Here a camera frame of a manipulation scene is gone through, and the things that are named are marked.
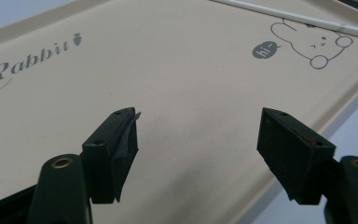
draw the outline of rabbit cartoon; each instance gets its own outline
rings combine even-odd
[[[297,54],[310,60],[315,69],[325,68],[329,61],[353,43],[350,37],[334,31],[285,19],[272,24],[271,32],[288,42]]]

